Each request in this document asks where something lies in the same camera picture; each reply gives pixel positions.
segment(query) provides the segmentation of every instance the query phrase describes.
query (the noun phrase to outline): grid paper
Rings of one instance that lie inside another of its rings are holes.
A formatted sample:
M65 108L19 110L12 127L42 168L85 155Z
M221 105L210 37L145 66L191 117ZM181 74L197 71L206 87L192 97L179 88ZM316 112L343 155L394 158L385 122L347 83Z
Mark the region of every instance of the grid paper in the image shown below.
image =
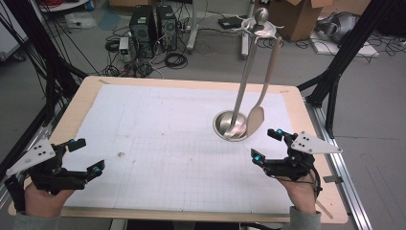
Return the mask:
M282 159L287 147L266 135L291 132L283 97L267 94L265 121L251 137L228 142L213 129L214 116L232 110L237 92L104 85L77 138L87 146L64 156L69 171L104 159L100 177L76 191L66 206L228 213L288 214L279 182L251 161L251 149ZM248 115L259 92L246 92Z

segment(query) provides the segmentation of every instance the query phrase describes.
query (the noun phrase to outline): human wrist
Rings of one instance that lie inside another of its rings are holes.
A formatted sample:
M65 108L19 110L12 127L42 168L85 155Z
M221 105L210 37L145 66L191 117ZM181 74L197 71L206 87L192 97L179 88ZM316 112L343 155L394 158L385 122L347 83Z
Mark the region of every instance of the human wrist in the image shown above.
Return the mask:
M315 215L316 212L316 205L295 205L294 208L301 213Z
M60 216L60 209L50 207L47 208L27 207L25 215L43 219L54 219Z

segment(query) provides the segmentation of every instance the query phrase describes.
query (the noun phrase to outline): ladle handle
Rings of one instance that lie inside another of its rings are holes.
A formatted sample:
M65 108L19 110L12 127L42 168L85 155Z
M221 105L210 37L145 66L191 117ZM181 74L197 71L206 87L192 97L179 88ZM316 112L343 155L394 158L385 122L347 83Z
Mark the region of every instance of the ladle handle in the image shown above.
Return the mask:
M271 77L275 69L279 54L281 52L282 39L278 37L274 42L274 48L272 49L271 58L269 58L268 69L266 70L265 82L263 83L262 92L260 93L259 99L255 104L255 107L260 106L265 97L266 91L268 90L268 85L271 82Z
M247 86L248 76L253 67L253 62L254 62L256 52L257 52L257 37L254 35L251 38L250 50L248 53L247 61L245 62L244 72L243 72L242 78L241 78L241 83L239 84L236 105L234 107L233 117L231 118L230 127L233 127L236 124L237 115L239 113L239 108L241 107L242 98L244 97L245 87Z

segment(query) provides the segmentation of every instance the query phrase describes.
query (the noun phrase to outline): black bag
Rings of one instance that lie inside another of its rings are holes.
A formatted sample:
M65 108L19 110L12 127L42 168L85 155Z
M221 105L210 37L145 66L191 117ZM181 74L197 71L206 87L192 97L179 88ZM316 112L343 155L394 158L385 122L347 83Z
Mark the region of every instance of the black bag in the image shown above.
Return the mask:
M383 35L406 36L406 0L395 0L376 29Z

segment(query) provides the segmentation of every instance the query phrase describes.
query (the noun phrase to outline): wooden table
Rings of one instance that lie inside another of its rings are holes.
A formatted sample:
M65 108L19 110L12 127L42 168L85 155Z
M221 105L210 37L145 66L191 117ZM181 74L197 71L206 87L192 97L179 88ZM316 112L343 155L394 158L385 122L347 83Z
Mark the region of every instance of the wooden table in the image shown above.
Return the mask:
M238 83L188 81L188 80L151 80L151 79L124 79L109 77L88 77L81 84L77 94L63 114L59 124L50 138L53 144L60 144L73 139L83 122L88 110L96 99L99 89L104 84L140 85L177 87L210 90L238 91ZM246 90L260 92L262 85L248 84ZM290 123L295 132L307 131L315 135L313 125L307 114L303 98L294 86L270 85L269 93L282 94L288 110ZM331 171L323 155L315 155L316 169L320 176L329 176ZM348 215L343 201L334 183L324 183L323 191L317 202L317 209L322 212L323 223L345 223ZM275 214L236 214L236 213L205 213L205 212L176 212L176 211L149 211L126 209L100 209L65 207L62 211L65 217L113 218L113 219L171 219L191 221L237 221L237 222L288 222L288 215Z

